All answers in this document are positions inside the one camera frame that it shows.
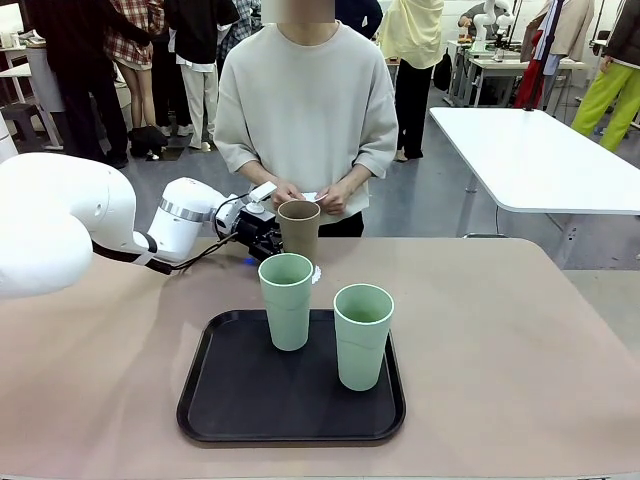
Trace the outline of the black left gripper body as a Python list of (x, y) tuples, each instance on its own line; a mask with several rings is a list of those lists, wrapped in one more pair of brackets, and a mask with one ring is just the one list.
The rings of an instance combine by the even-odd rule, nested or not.
[(262, 234), (279, 233), (279, 227), (273, 215), (264, 217), (262, 214), (257, 215), (247, 210), (241, 210), (236, 221), (236, 240), (246, 246)]

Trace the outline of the person's right hand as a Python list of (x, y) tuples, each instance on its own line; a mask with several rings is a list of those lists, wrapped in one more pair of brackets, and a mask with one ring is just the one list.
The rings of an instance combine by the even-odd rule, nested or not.
[(278, 209), (282, 204), (292, 200), (303, 200), (304, 196), (297, 187), (282, 179), (275, 180), (276, 190), (271, 195), (273, 207)]

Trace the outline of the person's left hand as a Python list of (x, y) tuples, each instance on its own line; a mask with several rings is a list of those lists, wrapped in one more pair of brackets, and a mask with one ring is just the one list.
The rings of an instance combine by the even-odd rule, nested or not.
[(327, 215), (343, 215), (351, 193), (342, 181), (324, 188), (316, 195), (317, 203)]

